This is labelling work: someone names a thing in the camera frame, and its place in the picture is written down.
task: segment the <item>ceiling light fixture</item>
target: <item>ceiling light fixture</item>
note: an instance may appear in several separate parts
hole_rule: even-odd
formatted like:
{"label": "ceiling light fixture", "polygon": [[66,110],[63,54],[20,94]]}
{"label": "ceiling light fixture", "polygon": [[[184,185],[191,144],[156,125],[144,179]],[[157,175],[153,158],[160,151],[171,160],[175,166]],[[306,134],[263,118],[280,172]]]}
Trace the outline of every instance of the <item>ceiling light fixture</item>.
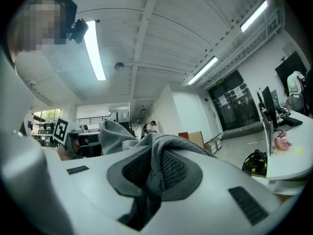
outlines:
{"label": "ceiling light fixture", "polygon": [[258,18],[258,16],[261,15],[261,13],[267,8],[268,6],[268,1],[265,0],[261,6],[252,14],[251,17],[242,25],[240,26],[242,32],[244,32],[248,27]]}
{"label": "ceiling light fixture", "polygon": [[100,60],[96,21],[89,21],[86,23],[89,28],[84,36],[84,39],[94,74],[98,80],[106,80]]}
{"label": "ceiling light fixture", "polygon": [[212,65],[218,61],[217,57],[213,57],[203,68],[199,71],[189,82],[188,85],[193,84],[199,77],[201,77]]}

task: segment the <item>tiled floor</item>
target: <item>tiled floor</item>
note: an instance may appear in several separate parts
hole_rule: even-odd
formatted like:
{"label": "tiled floor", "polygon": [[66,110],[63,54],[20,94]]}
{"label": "tiled floor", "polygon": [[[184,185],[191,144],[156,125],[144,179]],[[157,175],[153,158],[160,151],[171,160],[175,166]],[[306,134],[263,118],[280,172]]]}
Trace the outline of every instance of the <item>tiled floor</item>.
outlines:
{"label": "tiled floor", "polygon": [[222,140],[221,149],[214,155],[241,169],[247,156],[255,149],[262,152],[267,151],[264,131],[240,138]]}

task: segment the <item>window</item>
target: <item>window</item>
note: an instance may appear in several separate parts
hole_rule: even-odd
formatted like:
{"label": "window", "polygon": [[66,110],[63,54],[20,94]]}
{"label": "window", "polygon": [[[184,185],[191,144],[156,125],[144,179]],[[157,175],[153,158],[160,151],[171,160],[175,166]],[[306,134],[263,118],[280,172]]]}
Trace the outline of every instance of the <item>window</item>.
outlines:
{"label": "window", "polygon": [[55,121],[58,119],[58,117],[61,116],[61,109],[54,109],[54,110],[48,110],[48,111],[42,111],[42,112],[35,112],[34,115],[40,117],[44,120],[50,120]]}

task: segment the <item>poster on door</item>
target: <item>poster on door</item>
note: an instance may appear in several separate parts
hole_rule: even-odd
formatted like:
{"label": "poster on door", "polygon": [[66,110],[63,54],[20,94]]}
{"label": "poster on door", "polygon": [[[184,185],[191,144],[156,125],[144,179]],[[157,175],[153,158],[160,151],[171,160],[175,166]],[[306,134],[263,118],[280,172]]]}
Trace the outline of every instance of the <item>poster on door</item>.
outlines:
{"label": "poster on door", "polygon": [[237,98],[244,96],[243,91],[240,89],[240,86],[238,86],[234,89],[234,93],[235,93]]}
{"label": "poster on door", "polygon": [[223,96],[220,96],[220,97],[219,97],[219,100],[220,100],[221,106],[224,106],[224,105],[227,104],[227,100],[226,100],[226,98],[225,98],[224,95],[223,95]]}

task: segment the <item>white ceiling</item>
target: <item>white ceiling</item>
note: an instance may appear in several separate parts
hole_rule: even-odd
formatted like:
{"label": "white ceiling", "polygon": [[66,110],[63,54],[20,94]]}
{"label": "white ceiling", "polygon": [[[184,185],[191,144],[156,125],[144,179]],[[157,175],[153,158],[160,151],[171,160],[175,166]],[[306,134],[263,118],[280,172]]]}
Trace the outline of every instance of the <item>white ceiling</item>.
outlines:
{"label": "white ceiling", "polygon": [[[212,53],[225,61],[247,45],[257,26],[245,35],[233,37],[232,32],[262,0],[74,1],[76,19],[100,20],[98,45],[106,80],[97,81],[85,44],[70,41],[49,57],[20,55],[19,75],[26,84],[36,82],[32,90],[47,105],[130,102],[135,119],[142,104],[148,108],[167,82],[183,83]],[[123,70],[115,70],[118,62],[125,64]],[[205,89],[209,79],[195,86]]]}

